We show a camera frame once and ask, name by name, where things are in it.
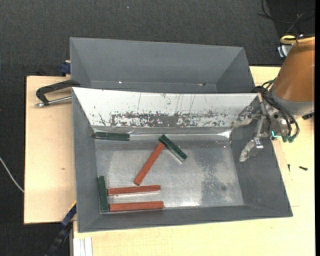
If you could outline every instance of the metal surface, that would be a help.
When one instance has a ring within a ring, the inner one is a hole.
[[[231,127],[232,122],[256,97],[255,93],[144,93],[88,88],[73,90],[92,126],[105,127],[110,132],[127,128],[131,135],[138,132],[161,133],[167,128],[171,131],[172,128]]]

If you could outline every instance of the black cable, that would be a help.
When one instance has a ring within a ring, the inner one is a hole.
[[[264,14],[258,14],[258,15],[263,16],[263,17],[265,17],[265,18],[268,18],[268,19],[270,19],[270,20],[272,20],[272,21],[274,21],[274,22],[279,22],[279,23],[284,23],[284,24],[292,24],[292,23],[293,23],[292,21],[279,20],[279,19],[276,19],[276,18],[273,18],[272,16],[270,16],[270,15],[267,13],[266,9],[265,9],[264,0],[261,0],[261,7],[262,7],[262,11],[263,11]],[[311,8],[311,9],[309,9],[309,10],[306,10],[306,11],[303,12],[302,14],[305,14],[306,12],[313,11],[313,10],[314,10],[314,9]],[[310,17],[308,17],[308,18],[305,18],[305,19],[303,19],[303,20],[300,20],[300,21],[298,22],[298,24],[310,20],[310,19],[313,18],[313,16],[315,16],[315,15],[316,15],[316,12],[314,12],[314,13],[313,13]]]
[[[290,136],[291,135],[291,132],[292,132],[292,126],[289,122],[289,119],[287,117],[287,115],[285,114],[285,112],[281,109],[281,108],[278,108],[271,100],[270,98],[267,96],[267,95],[262,95],[262,97],[265,99],[265,101],[267,103],[269,103],[272,107],[276,108],[277,110],[279,110],[279,112],[281,113],[281,115],[283,116],[286,124],[287,124],[287,127],[288,127],[288,135]]]

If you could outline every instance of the white wire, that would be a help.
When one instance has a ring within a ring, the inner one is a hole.
[[[25,191],[22,189],[22,187],[20,187],[20,185],[18,184],[18,182],[15,180],[15,178],[12,176],[11,172],[9,171],[8,167],[6,166],[5,162],[2,160],[2,158],[0,157],[0,162],[3,164],[4,169],[7,171],[7,173],[9,174],[11,180],[14,182],[14,184],[24,193]]]

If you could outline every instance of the cable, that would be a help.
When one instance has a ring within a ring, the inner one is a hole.
[[[266,101],[269,105],[271,105],[272,107],[276,108],[277,110],[279,110],[279,112],[282,114],[287,127],[288,127],[288,135],[287,135],[287,139],[289,140],[289,142],[293,142],[294,139],[298,136],[298,134],[300,133],[300,128],[299,125],[296,121],[296,119],[293,117],[292,114],[290,114],[283,106],[281,106],[279,103],[277,103],[272,97],[267,96],[267,93],[269,91],[269,89],[274,85],[276,79],[264,82],[261,86],[261,88],[264,88],[265,90],[261,93],[261,97],[262,97],[262,103],[264,105],[264,108],[266,109],[266,105],[264,103],[264,101]],[[291,132],[292,132],[292,126],[291,126],[291,122],[289,121],[289,119],[294,123],[295,125],[295,133],[294,135],[291,136]]]
[[[264,5],[264,0],[261,0],[261,7],[262,7],[262,11],[263,11],[264,15],[263,15],[263,14],[259,14],[260,16],[266,17],[266,18],[268,18],[268,19],[270,19],[270,20],[272,20],[272,21],[274,21],[274,22],[279,22],[279,23],[284,23],[284,24],[292,24],[292,23],[293,23],[292,21],[279,20],[279,19],[276,19],[276,18],[273,18],[272,16],[270,16],[270,15],[266,12],[265,5]],[[304,15],[306,12],[313,11],[313,10],[314,10],[313,8],[311,8],[311,9],[309,9],[309,10],[306,10],[306,11],[303,12],[301,15]],[[313,13],[310,17],[305,18],[305,19],[303,19],[303,20],[300,20],[300,21],[298,22],[298,24],[310,20],[310,19],[311,19],[313,16],[315,16],[315,15],[316,15],[316,12],[314,11],[314,13]]]
[[[18,184],[18,182],[15,180],[15,178],[12,176],[10,170],[8,169],[8,167],[6,166],[5,162],[2,160],[2,158],[0,157],[0,162],[2,163],[2,165],[4,166],[4,169],[7,171],[7,173],[9,174],[11,180],[14,182],[14,184],[18,187],[18,189],[20,189],[23,193],[25,192],[23,190],[23,188]]]

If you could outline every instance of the gray bin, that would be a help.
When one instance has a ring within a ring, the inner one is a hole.
[[[88,38],[71,38],[70,47],[72,79],[81,87],[98,89],[91,90],[97,95],[108,89],[216,94],[216,99],[230,96],[235,103],[224,104],[224,112],[219,115],[222,119],[228,118],[229,110],[238,113],[248,105],[254,111],[260,109],[256,94],[251,100],[247,98],[253,80],[240,47]],[[110,127],[108,120],[93,124],[86,104],[101,105],[101,101],[98,96],[96,101],[94,97],[86,99],[81,90],[86,89],[72,90],[79,232],[292,216],[271,141],[263,139],[263,152],[239,162],[256,121],[236,129],[231,129],[228,122],[183,128]],[[219,107],[214,97],[212,102],[213,108]],[[110,129],[130,133],[131,140],[96,140],[91,136],[94,131]],[[107,187],[134,186],[135,175],[161,134],[185,150],[189,156],[186,162],[178,163],[164,151],[145,178],[146,185],[160,184],[160,193],[110,197],[109,202],[163,200],[166,208],[102,213],[97,176],[106,177]]]

